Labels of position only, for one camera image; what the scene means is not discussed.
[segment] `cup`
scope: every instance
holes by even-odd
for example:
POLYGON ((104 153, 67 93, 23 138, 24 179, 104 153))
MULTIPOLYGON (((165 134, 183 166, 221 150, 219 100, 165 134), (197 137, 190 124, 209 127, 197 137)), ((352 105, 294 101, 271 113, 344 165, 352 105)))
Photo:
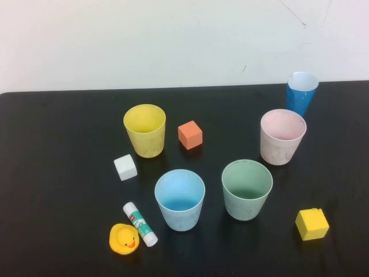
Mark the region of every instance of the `cup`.
POLYGON ((126 112, 123 123, 137 155, 153 158, 164 148, 165 112, 151 104, 135 106, 126 112))
POLYGON ((295 72, 290 75, 287 82, 287 110, 303 117, 318 85, 318 79, 307 72, 295 72))
POLYGON ((269 170, 254 160, 236 160, 221 175, 227 212, 237 220, 256 217, 273 187, 269 170))
POLYGON ((275 166, 288 163, 306 132, 305 120, 294 111, 268 111, 260 121, 260 154, 275 166))
POLYGON ((204 196, 204 182, 190 170, 169 171, 155 186, 155 198, 165 222, 176 231, 187 231, 196 225, 204 196))

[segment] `white cube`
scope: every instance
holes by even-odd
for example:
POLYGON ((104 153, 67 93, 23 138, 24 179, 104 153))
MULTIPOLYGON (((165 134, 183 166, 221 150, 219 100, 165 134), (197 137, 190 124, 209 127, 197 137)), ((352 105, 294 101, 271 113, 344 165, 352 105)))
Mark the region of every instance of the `white cube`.
POLYGON ((114 160, 114 164, 121 181, 127 180, 137 175, 136 166, 134 165, 133 159, 129 154, 114 160))

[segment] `orange cube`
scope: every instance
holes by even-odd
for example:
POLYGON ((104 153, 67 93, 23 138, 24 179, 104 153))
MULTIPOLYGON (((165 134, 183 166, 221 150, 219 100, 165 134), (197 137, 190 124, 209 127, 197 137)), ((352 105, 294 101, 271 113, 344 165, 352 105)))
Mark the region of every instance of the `orange cube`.
POLYGON ((178 137, 187 150, 202 144, 202 130, 193 120, 178 127, 178 137))

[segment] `glue stick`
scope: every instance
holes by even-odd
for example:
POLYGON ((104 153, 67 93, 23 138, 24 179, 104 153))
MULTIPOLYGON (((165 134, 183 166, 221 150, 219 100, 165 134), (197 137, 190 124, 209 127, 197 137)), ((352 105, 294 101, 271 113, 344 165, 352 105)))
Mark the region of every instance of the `glue stick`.
POLYGON ((132 202, 128 202, 123 206, 123 210, 132 222, 133 226, 137 229, 146 245, 148 247, 153 246, 157 242, 157 237, 146 223, 136 206, 132 202))

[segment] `pink cup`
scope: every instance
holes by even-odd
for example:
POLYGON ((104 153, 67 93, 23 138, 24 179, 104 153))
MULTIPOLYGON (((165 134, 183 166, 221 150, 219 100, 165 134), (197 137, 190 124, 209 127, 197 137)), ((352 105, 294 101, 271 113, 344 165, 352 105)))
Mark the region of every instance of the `pink cup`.
POLYGON ((294 111, 268 111, 260 121, 260 154, 275 166, 288 163, 306 132, 305 120, 294 111))

